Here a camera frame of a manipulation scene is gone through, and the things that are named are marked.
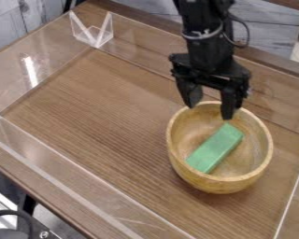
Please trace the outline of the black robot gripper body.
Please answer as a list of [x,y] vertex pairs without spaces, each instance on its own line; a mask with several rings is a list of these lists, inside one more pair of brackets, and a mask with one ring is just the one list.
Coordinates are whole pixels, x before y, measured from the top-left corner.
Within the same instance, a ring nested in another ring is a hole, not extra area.
[[168,60],[172,64],[173,78],[186,79],[200,87],[221,91],[225,87],[239,86],[248,95],[251,72],[233,59],[233,48],[244,48],[248,42],[233,41],[233,30],[181,32],[186,52],[172,53]]

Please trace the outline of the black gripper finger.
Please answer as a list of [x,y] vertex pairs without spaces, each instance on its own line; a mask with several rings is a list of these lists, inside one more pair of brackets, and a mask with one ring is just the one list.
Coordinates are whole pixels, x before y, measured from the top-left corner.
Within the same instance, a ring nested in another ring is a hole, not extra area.
[[184,104],[189,108],[193,108],[202,97],[201,87],[197,84],[194,84],[194,82],[182,78],[176,78],[176,84],[177,91]]
[[224,120],[233,117],[235,110],[241,107],[245,91],[239,86],[225,87],[220,92],[220,114]]

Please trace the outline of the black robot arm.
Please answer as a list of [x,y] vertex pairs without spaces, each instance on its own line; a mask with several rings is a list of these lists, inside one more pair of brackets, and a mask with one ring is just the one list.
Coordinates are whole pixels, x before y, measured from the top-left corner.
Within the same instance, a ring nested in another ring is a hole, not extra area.
[[231,12],[233,0],[173,0],[181,17],[181,37],[186,52],[169,55],[170,73],[184,104],[193,108],[205,86],[218,91],[220,114],[233,117],[248,97],[251,71],[233,59],[233,22],[247,24]]

